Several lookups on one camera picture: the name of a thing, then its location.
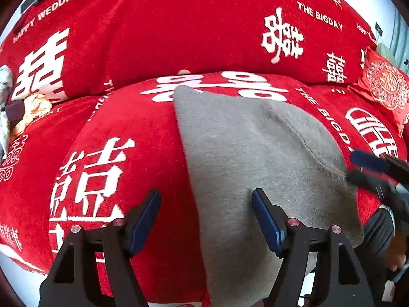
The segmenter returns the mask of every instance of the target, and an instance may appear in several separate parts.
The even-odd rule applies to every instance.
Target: gray cloth
[[[212,307],[267,297],[280,268],[251,208],[255,188],[305,225],[338,224],[354,247],[362,242],[356,189],[345,182],[337,143],[313,116],[287,103],[186,86],[173,98]]]

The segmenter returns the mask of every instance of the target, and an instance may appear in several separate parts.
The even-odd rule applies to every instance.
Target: finger
[[[406,255],[401,255],[401,256],[399,257],[397,266],[398,266],[399,268],[403,268],[403,266],[405,265],[405,263],[406,263]]]

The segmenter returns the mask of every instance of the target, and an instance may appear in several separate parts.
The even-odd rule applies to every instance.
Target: red cushion
[[[74,113],[80,101],[72,101],[63,104],[71,112],[64,115],[66,120],[60,121],[54,113],[27,129],[28,135],[35,130],[37,136],[29,137],[16,172],[0,184],[0,221],[19,231],[23,250],[10,246],[23,259],[47,271],[50,250],[58,249],[72,225],[101,227],[139,204],[151,188],[158,188],[162,208],[132,267],[150,302],[203,301],[206,281],[196,205],[172,103],[173,90],[181,83],[199,91],[287,101],[304,109],[333,135],[349,168],[351,149],[402,159],[407,155],[403,139],[387,119],[342,87],[308,87],[285,76],[236,72],[133,84],[101,97],[98,109],[93,107],[96,98],[84,98],[87,109],[81,117]],[[65,133],[71,130],[67,141],[58,126],[64,126]],[[34,174],[33,167],[41,174]],[[357,204],[365,223],[379,200],[359,190]],[[104,264],[98,264],[101,285],[109,292]]]
[[[96,97],[62,103],[34,120],[11,144],[0,167],[0,242],[48,272],[50,195],[61,163],[95,109]],[[6,233],[17,230],[15,239]]]
[[[408,82],[403,71],[368,47],[363,76],[350,89],[382,112],[401,136],[409,112]]]
[[[44,0],[7,37],[0,64],[18,76],[13,98],[39,90],[60,101],[181,69],[349,84],[368,45],[369,25],[343,0]]]

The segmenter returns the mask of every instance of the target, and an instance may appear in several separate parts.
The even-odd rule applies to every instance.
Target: clamp jaw
[[[161,205],[158,190],[106,227],[74,225],[40,286],[39,307],[148,307],[130,265],[142,250]],[[96,252],[103,252],[113,297],[103,295]]]
[[[283,259],[265,307],[297,306],[310,252],[318,252],[310,307],[374,307],[365,273],[338,225],[325,230],[288,218],[261,188],[252,193],[252,207],[269,249]]]

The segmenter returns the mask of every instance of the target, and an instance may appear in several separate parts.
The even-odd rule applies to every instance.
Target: person's leg
[[[392,217],[386,209],[378,209],[363,226],[362,244],[355,253],[363,267],[375,304],[382,300],[387,281],[386,251],[394,234]]]

